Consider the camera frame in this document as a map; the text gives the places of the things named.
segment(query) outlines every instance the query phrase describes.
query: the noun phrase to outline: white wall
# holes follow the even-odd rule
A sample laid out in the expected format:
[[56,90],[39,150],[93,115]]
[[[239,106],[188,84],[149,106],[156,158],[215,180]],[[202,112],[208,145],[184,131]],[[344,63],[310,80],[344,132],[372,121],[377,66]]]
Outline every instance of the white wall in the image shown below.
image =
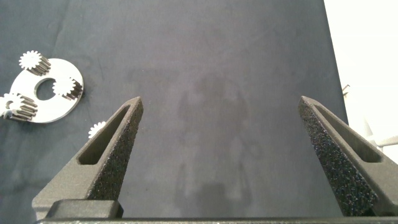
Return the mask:
[[[349,125],[398,134],[398,1],[325,0]],[[383,151],[398,163],[398,146]]]

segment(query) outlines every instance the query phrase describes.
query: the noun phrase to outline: fabric surface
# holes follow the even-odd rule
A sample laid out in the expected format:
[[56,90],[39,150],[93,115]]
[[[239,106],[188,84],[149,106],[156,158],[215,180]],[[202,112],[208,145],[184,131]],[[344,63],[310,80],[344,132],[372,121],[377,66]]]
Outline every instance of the fabric surface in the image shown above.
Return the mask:
[[0,93],[28,50],[73,63],[85,97],[49,124],[0,120],[0,223],[125,101],[144,114],[124,217],[338,217],[297,111],[347,121],[322,1],[0,1]]

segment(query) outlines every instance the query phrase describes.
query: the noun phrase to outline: gear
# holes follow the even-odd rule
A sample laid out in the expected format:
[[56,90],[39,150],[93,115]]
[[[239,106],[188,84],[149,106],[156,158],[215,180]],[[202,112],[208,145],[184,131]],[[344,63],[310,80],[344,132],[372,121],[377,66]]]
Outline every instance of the gear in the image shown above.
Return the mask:
[[0,97],[0,116],[16,121],[30,121],[36,115],[37,105],[26,96],[6,93]]
[[33,50],[24,53],[19,62],[22,69],[38,76],[45,75],[51,67],[51,63],[47,58]]
[[92,127],[92,128],[90,129],[90,131],[88,132],[88,134],[89,134],[88,138],[91,139],[92,137],[94,137],[94,135],[95,135],[101,128],[103,128],[103,127],[105,126],[105,124],[106,124],[105,121],[99,122],[98,124],[94,124],[94,127]]
[[81,84],[72,78],[58,78],[52,88],[55,94],[68,100],[75,100],[83,92]]

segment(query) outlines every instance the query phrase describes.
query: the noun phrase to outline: white gear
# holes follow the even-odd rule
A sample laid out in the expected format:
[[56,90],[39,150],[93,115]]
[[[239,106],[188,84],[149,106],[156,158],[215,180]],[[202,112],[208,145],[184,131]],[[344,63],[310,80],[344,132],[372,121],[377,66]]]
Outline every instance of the white gear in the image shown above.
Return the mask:
[[6,93],[0,97],[0,116],[4,119],[31,120],[37,111],[35,107],[37,105],[33,100],[20,94]]
[[52,88],[56,95],[68,100],[74,100],[82,93],[82,86],[73,78],[58,78]]
[[22,69],[38,76],[45,75],[49,72],[51,66],[47,58],[33,50],[24,53],[19,62]]
[[105,124],[105,121],[94,124],[94,127],[90,128],[90,131],[88,132],[88,138],[91,139],[92,137],[94,137],[94,135],[105,126]]

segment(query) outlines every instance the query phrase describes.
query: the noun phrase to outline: plate hole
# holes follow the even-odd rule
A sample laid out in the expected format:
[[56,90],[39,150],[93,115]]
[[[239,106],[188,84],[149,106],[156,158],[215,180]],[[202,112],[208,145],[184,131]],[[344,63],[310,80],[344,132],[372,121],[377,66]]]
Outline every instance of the plate hole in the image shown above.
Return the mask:
[[55,79],[49,78],[44,80],[36,89],[36,97],[39,100],[49,100],[55,96],[53,92],[53,86],[55,83]]

